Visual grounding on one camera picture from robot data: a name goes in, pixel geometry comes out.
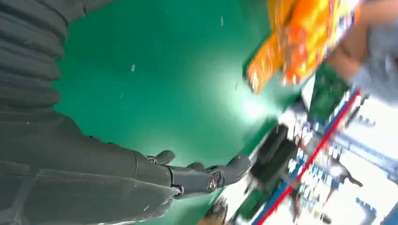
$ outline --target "green surface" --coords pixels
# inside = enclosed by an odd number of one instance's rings
[[[119,0],[70,28],[57,109],[105,142],[171,149],[175,165],[225,164],[249,154],[295,96],[276,79],[255,96],[243,80],[268,35],[263,0]],[[145,223],[193,225],[212,197]]]

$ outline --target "black object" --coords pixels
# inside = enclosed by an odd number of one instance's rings
[[[68,26],[112,1],[0,0],[1,225],[135,223],[162,216],[175,187],[206,194],[205,180],[214,190],[248,171],[246,157],[204,171],[165,166],[172,152],[103,143],[54,110]]]
[[[260,147],[257,160],[250,170],[260,185],[268,190],[280,179],[280,173],[298,151],[298,146],[287,139],[287,132],[285,125],[279,125],[270,133]]]

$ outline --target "orange bag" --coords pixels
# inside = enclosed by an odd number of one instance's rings
[[[313,74],[357,19],[359,2],[280,0],[271,20],[275,31],[247,68],[254,92],[259,93],[279,69],[284,84],[300,84]]]

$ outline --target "person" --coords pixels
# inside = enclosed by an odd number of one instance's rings
[[[398,105],[398,0],[366,0],[327,63],[348,83]]]
[[[0,0],[1,225],[135,223],[249,170],[246,156],[207,169],[169,166],[171,151],[145,157],[103,143],[54,110],[68,27],[111,2]]]

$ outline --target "person's arm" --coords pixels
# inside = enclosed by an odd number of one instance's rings
[[[335,72],[346,81],[350,80],[361,67],[361,62],[355,58],[349,57],[344,48],[339,45],[327,58],[327,62]]]
[[[398,0],[374,0],[360,6],[360,23],[388,25],[398,18]]]

